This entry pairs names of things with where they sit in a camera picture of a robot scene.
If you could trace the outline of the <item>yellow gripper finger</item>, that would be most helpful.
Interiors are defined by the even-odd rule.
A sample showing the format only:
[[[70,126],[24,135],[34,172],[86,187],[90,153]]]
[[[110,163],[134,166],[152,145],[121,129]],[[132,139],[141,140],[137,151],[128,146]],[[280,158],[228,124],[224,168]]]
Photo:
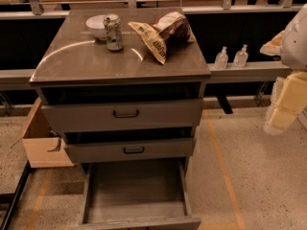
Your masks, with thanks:
[[[277,34],[271,41],[263,44],[260,53],[267,56],[279,56],[284,32]]]

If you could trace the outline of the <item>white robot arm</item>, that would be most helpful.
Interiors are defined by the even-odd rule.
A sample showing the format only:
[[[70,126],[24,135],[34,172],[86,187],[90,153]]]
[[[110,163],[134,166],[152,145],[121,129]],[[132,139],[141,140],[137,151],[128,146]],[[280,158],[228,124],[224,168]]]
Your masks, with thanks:
[[[276,79],[266,114],[264,130],[277,135],[284,132],[307,106],[307,4],[282,32],[261,47],[260,52],[281,56],[282,64],[292,69],[286,79]]]

